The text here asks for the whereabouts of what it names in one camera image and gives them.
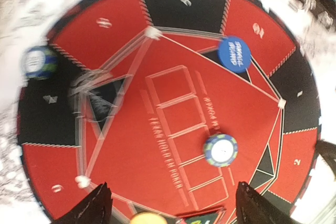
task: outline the white marble surface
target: white marble surface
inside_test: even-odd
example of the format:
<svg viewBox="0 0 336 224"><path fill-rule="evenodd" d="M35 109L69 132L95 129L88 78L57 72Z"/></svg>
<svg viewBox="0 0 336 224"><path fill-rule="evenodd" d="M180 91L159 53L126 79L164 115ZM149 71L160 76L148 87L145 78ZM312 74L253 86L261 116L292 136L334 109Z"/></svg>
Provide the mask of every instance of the white marble surface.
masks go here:
<svg viewBox="0 0 336 224"><path fill-rule="evenodd" d="M1 223L49 223L34 200L20 165L16 147L15 114L23 52L44 43L51 25L80 0L0 0L0 216ZM292 0L261 0L282 18L301 42L309 58L319 90L322 137L336 143L336 35L328 34L312 16L295 13ZM303 199L292 217L308 223L336 193L334 176L318 159L316 170Z"/></svg>

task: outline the white dotted line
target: white dotted line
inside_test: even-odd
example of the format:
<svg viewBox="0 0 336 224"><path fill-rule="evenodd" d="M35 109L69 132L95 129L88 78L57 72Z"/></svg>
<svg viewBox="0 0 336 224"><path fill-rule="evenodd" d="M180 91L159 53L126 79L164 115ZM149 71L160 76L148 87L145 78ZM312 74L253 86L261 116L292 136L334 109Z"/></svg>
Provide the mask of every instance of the white dotted line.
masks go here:
<svg viewBox="0 0 336 224"><path fill-rule="evenodd" d="M139 4L140 4L140 7L142 9L142 13L145 15L145 19L146 19L147 24L150 25L150 26L153 26L153 20L151 18L151 15L149 14L149 11L148 11L145 0L138 0L138 1L139 1Z"/></svg>
<svg viewBox="0 0 336 224"><path fill-rule="evenodd" d="M304 132L304 131L312 131L312 130L316 130L316 129L317 129L317 127L304 129L304 130L299 130L299 131L284 132L284 135L293 134L293 133L300 133L300 132Z"/></svg>
<svg viewBox="0 0 336 224"><path fill-rule="evenodd" d="M224 34L225 31L225 27L226 27L226 21L227 21L227 16L229 13L229 8L230 8L230 3L231 0L225 0L225 7L224 7L224 11L223 11L223 21L222 21L222 25L221 25L221 29L220 29L220 33Z"/></svg>
<svg viewBox="0 0 336 224"><path fill-rule="evenodd" d="M281 196L279 196L279 195L277 195L277 194L273 193L272 191L270 191L270 190L268 190L268 191L269 191L270 193L274 194L275 196L279 197L280 199L283 199L284 201L286 201L286 202L288 202L288 203L292 204L292 202L290 202L290 201L288 201L288 200L286 200L286 199L282 198Z"/></svg>
<svg viewBox="0 0 336 224"><path fill-rule="evenodd" d="M22 145L43 146L43 147L61 147L61 148L78 148L78 147L80 147L80 146L73 146L73 145L36 144L36 143L23 143Z"/></svg>
<svg viewBox="0 0 336 224"><path fill-rule="evenodd" d="M50 44L54 49L56 49L60 54L62 54L67 59L71 60L74 64L76 64L78 67L80 67L83 70L90 70L87 66L85 66L83 63L81 63L79 60L77 60L75 57L67 53L63 48L61 48L57 44Z"/></svg>
<svg viewBox="0 0 336 224"><path fill-rule="evenodd" d="M291 52L289 52L284 59L275 67L275 69L272 70L272 72L269 73L267 77L271 77L287 60L288 58L295 52L296 47L294 47Z"/></svg>

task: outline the blue poker chip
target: blue poker chip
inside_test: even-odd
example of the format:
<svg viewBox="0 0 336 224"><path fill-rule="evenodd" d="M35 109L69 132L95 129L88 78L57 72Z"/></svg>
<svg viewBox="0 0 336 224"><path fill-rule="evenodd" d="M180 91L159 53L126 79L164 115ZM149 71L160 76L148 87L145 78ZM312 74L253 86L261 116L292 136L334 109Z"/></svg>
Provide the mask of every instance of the blue poker chip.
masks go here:
<svg viewBox="0 0 336 224"><path fill-rule="evenodd" d="M251 51L238 37L224 39L219 46L218 56L224 67L235 73L245 72L251 65Z"/></svg>
<svg viewBox="0 0 336 224"><path fill-rule="evenodd" d="M204 155L213 166L229 166L238 155L237 141L225 134L211 136L204 144Z"/></svg>
<svg viewBox="0 0 336 224"><path fill-rule="evenodd" d="M22 65L26 77L47 79L57 69L57 56L46 46L33 47L25 52Z"/></svg>

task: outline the white chip center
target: white chip center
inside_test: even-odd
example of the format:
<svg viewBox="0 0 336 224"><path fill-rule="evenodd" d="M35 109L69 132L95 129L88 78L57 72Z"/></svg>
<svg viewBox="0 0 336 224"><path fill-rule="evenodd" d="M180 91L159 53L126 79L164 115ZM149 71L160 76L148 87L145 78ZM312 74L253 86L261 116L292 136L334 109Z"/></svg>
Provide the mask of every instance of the white chip center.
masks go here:
<svg viewBox="0 0 336 224"><path fill-rule="evenodd" d="M41 51L33 51L27 55L26 71L28 73L40 70L45 62L45 56Z"/></svg>
<svg viewBox="0 0 336 224"><path fill-rule="evenodd" d="M234 153L233 143L229 140L219 140L211 150L212 158L217 162L228 161Z"/></svg>

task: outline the poker mat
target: poker mat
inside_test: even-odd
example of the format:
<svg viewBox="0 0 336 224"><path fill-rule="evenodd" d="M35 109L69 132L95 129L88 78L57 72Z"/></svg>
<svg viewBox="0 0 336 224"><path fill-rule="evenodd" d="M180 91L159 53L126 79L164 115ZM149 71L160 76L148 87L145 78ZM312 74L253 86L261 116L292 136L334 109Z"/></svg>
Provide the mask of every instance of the poker mat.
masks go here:
<svg viewBox="0 0 336 224"><path fill-rule="evenodd" d="M46 38L57 71L22 88L17 125L51 220L104 182L115 223L213 207L234 223L242 181L294 210L316 162L318 92L298 42L259 0L82 0ZM232 71L219 51L237 38L249 66ZM238 145L227 167L205 160L217 133Z"/></svg>

